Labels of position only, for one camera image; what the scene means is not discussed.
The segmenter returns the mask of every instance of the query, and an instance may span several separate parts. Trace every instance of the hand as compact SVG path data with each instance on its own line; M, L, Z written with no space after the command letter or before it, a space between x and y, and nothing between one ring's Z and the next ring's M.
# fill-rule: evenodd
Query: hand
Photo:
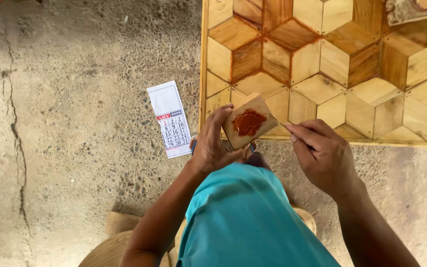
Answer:
M312 184L336 202L362 193L365 186L353 163L352 149L323 120L286 123L301 169Z
M196 171L209 174L245 156L248 146L229 152L220 144L220 128L225 118L232 113L232 108L233 104L220 107L205 121L190 159Z

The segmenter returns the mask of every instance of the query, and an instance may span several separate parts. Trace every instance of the person's right hand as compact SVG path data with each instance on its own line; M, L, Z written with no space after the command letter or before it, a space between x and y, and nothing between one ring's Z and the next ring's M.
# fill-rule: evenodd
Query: person's right hand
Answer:
M352 149L323 120L286 123L293 149L306 177L336 202L365 189L353 163Z

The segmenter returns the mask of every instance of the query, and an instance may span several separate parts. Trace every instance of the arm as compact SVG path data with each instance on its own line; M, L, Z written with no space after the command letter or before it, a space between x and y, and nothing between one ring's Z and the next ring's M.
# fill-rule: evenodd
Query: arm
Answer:
M232 107L223 106L207 118L193 157L134 228L120 266L159 266L197 187L211 172L245 156L246 149L227 152L220 145L220 128Z
M292 133L293 149L306 177L337 203L342 236L353 264L418 267L371 202L355 171L348 142L322 120L285 126Z

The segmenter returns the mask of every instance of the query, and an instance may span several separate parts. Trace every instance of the wooden tile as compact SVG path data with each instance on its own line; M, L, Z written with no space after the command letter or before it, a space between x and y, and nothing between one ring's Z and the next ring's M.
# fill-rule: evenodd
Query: wooden tile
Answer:
M271 76L290 84L291 52L275 42L263 40L263 61L261 67Z
M212 74L210 71L207 71L206 98L217 94L229 86L227 82Z
M427 79L427 48L408 58L406 86L416 85Z
M317 34L322 32L322 11L321 0L294 0L293 2L293 16Z
M355 0L352 21L378 38L382 28L383 3L379 0Z
M234 87L246 95L250 95L252 93L261 94L263 99L268 99L286 88L284 84L278 82L275 78L264 72L258 72L254 75L248 76L237 82Z
M294 52L291 62L291 84L297 84L319 72L320 60L321 40Z
M261 68L261 40L254 40L232 53L232 83Z
M317 118L322 119L331 128L345 123L347 92L339 94L317 106Z
M313 120L316 118L317 105L294 89L289 90L289 116L291 123Z
M400 92L398 96L395 96L375 108L375 123L373 126L374 139L401 126L403 123L404 99L404 93Z
M272 30L268 35L276 43L292 51L298 50L320 38L317 33L311 31L294 18Z
M259 32L238 18L232 17L227 21L209 30L209 37L221 43L230 50L235 50L242 45L257 38Z
M232 52L212 38L207 41L207 69L225 81L230 81Z
M320 70L332 79L347 86L349 78L349 55L331 44L322 40Z
M234 0L234 13L261 29L262 0Z
M352 21L353 0L329 0L324 3L322 17L322 34L341 27Z
M368 139L366 136L359 133L358 131L348 126L347 124L340 125L339 127L335 128L334 131L344 138Z
M424 142L425 140L406 128L405 126L400 126L396 128L395 130L386 133L378 138L378 140L388 140L388 141L394 141L394 140L400 140L400 141L417 141L417 142Z
M375 77L350 89L353 94L376 107L401 94L401 91L390 82Z
M230 103L230 88L212 95L205 101L205 118L210 116L217 108Z
M354 95L353 92L349 92L347 94L345 123L371 139L373 137L374 119L375 108Z
M328 78L316 74L292 87L317 105L345 92L345 88Z
M234 15L233 0L208 0L208 28L213 28Z
M293 0L264 1L263 13L263 32L270 31L293 17Z

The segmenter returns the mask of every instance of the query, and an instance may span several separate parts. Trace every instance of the teal shirt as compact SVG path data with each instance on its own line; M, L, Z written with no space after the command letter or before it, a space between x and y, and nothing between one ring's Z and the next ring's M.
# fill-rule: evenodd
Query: teal shirt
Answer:
M264 168L233 163L211 173L186 218L177 266L339 266Z

